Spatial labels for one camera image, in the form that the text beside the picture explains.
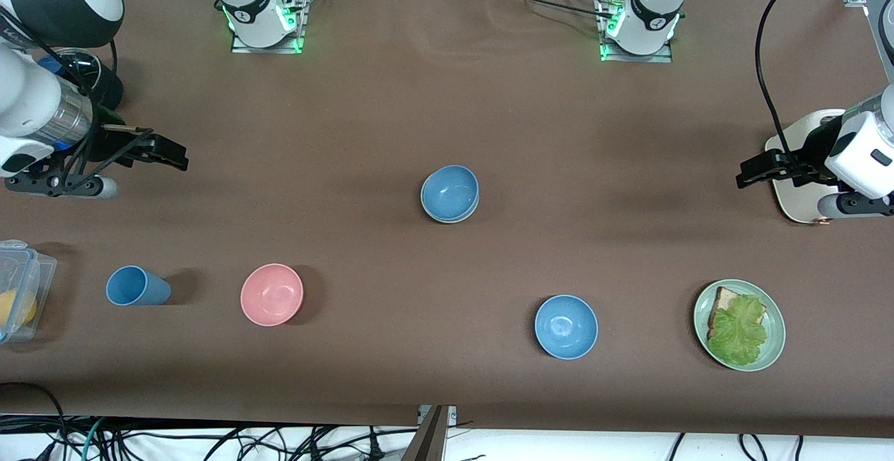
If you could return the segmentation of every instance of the light green plate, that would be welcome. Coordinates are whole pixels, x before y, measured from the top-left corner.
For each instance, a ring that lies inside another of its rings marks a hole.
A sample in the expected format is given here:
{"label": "light green plate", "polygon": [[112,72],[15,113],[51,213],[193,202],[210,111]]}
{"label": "light green plate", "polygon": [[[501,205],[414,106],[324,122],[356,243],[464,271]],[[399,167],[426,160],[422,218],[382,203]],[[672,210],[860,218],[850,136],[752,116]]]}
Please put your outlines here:
{"label": "light green plate", "polygon": [[[731,365],[730,363],[726,363],[724,360],[719,359],[711,352],[711,349],[708,348],[708,318],[711,317],[711,309],[715,305],[717,289],[720,286],[725,286],[741,295],[757,295],[758,298],[761,299],[761,304],[765,305],[767,308],[766,314],[763,315],[763,322],[761,322],[763,327],[767,330],[767,340],[761,344],[761,354],[757,357],[757,360],[754,363],[750,363],[749,365]],[[692,318],[696,324],[696,337],[698,337],[698,342],[702,343],[702,347],[705,347],[708,355],[711,355],[713,359],[723,365],[728,366],[731,369],[736,369],[737,371],[762,371],[762,369],[765,369],[776,362],[776,359],[782,354],[783,347],[785,347],[785,321],[782,320],[782,313],[779,312],[779,306],[777,306],[776,302],[773,302],[773,299],[762,289],[741,279],[722,279],[708,285],[702,290],[701,295],[699,295],[696,300],[696,309]]]}

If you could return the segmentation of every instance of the pink bowl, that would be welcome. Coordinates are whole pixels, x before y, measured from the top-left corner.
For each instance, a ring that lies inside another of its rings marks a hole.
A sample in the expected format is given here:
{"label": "pink bowl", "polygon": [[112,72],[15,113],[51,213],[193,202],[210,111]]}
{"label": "pink bowl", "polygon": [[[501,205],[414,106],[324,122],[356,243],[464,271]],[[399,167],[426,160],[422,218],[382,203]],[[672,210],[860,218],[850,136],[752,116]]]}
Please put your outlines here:
{"label": "pink bowl", "polygon": [[261,266],[242,285],[242,312],[262,327],[287,322],[301,308],[304,286],[290,267],[278,263]]}

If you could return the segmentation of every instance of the blue bowl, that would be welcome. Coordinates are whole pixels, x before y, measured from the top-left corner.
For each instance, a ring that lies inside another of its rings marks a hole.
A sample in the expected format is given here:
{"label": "blue bowl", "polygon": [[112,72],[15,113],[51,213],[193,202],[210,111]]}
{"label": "blue bowl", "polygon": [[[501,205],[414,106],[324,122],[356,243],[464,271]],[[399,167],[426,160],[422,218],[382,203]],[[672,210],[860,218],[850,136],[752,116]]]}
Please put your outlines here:
{"label": "blue bowl", "polygon": [[550,355],[575,360],[593,349],[599,336],[599,323],[586,302],[574,295],[556,295],[537,309],[534,334]]}
{"label": "blue bowl", "polygon": [[478,178],[468,168],[453,165],[435,171],[422,184],[422,209],[444,224],[469,218],[478,207]]}

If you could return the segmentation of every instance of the bowl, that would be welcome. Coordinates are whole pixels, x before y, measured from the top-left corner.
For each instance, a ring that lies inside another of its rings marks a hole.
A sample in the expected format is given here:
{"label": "bowl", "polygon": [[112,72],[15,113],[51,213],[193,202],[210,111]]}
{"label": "bowl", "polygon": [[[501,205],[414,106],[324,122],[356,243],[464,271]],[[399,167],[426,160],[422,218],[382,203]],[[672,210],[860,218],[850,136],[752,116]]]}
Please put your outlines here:
{"label": "bowl", "polygon": [[574,295],[548,298],[534,316],[537,342],[551,356],[575,360],[587,355],[599,336],[593,309]]}
{"label": "bowl", "polygon": [[275,327],[293,317],[304,300],[301,278],[278,263],[259,267],[242,285],[242,312],[262,327]]}
{"label": "bowl", "polygon": [[[764,312],[763,315],[763,321],[761,322],[764,330],[767,331],[767,340],[761,344],[761,352],[757,357],[757,360],[753,363],[748,363],[748,365],[726,363],[712,353],[711,349],[708,347],[708,320],[711,318],[713,307],[715,307],[717,289],[720,286],[725,286],[741,295],[757,295],[761,300],[761,304],[767,308],[767,311]],[[698,338],[698,342],[702,344],[702,347],[708,352],[708,355],[711,355],[711,357],[720,362],[721,365],[736,369],[737,371],[762,371],[762,369],[773,365],[773,363],[779,359],[779,356],[782,354],[782,349],[785,347],[785,321],[782,320],[782,312],[779,311],[779,306],[777,306],[776,302],[773,302],[773,299],[762,289],[741,279],[722,279],[705,287],[696,299],[696,308],[692,317],[693,322],[696,324],[696,337]]]}
{"label": "bowl", "polygon": [[420,199],[428,216],[444,224],[469,218],[478,207],[478,178],[464,166],[445,166],[422,184]]}

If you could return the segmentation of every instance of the white floor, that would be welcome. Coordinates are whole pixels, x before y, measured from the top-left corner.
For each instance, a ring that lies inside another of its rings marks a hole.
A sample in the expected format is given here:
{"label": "white floor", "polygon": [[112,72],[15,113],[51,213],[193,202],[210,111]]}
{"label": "white floor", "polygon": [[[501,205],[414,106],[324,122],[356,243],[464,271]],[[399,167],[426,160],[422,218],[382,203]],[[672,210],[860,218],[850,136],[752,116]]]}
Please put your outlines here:
{"label": "white floor", "polygon": [[[157,430],[166,435],[224,434],[228,430]],[[260,436],[269,429],[248,430]],[[284,430],[287,445],[294,447],[309,434],[309,428]],[[322,442],[320,447],[335,445],[361,437],[367,427],[348,426],[339,428]],[[451,430],[447,441],[444,461],[465,461],[485,455],[482,461],[542,461],[542,460],[589,460],[589,461],[665,461],[677,433],[625,433],[625,432],[535,432],[534,430]],[[379,444],[383,452],[405,448],[411,441],[409,433],[382,436]],[[272,443],[281,445],[277,436]],[[767,452],[768,461],[791,461],[795,455],[796,438],[792,436],[761,435],[760,440]],[[44,434],[0,435],[0,461],[32,459],[48,445]],[[195,439],[153,439],[138,437],[128,445],[145,461],[201,461],[214,445],[214,441]],[[368,442],[355,444],[367,451]],[[751,441],[747,447],[757,459],[757,448]],[[236,459],[240,445],[229,441],[212,455],[210,461]],[[61,460],[61,452],[54,452],[54,461]],[[354,460],[358,452],[350,448],[333,451],[326,460]],[[78,461],[73,455],[69,459]],[[277,452],[259,451],[247,455],[245,461],[278,461]],[[742,460],[747,458],[738,447],[737,436],[725,434],[689,433],[677,451],[677,461],[710,459],[712,461]],[[894,459],[894,439],[849,439],[833,437],[807,437],[801,452],[802,461],[890,461]]]}

